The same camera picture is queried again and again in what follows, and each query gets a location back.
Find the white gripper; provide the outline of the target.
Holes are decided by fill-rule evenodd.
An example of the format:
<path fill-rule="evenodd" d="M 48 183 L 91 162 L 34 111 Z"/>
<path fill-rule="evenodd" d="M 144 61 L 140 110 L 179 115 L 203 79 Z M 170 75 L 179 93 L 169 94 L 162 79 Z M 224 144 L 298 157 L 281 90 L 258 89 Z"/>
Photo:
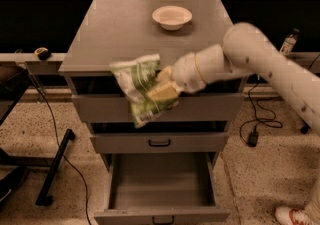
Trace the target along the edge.
<path fill-rule="evenodd" d="M 163 68 L 157 74 L 156 81 L 162 83 L 156 84 L 147 92 L 147 96 L 153 101 L 176 99 L 178 92 L 193 94 L 206 87 L 196 66 L 195 53 L 180 57 L 172 67 Z"/>

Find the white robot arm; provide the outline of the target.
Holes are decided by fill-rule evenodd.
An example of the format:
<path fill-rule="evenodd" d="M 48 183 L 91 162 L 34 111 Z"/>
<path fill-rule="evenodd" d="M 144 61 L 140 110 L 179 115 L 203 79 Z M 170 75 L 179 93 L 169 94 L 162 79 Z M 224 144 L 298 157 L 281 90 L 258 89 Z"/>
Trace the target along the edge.
<path fill-rule="evenodd" d="M 180 57 L 159 74 L 148 90 L 152 100 L 195 93 L 207 85 L 257 74 L 320 134 L 320 78 L 277 51 L 267 37 L 249 23 L 231 26 L 221 45 Z"/>

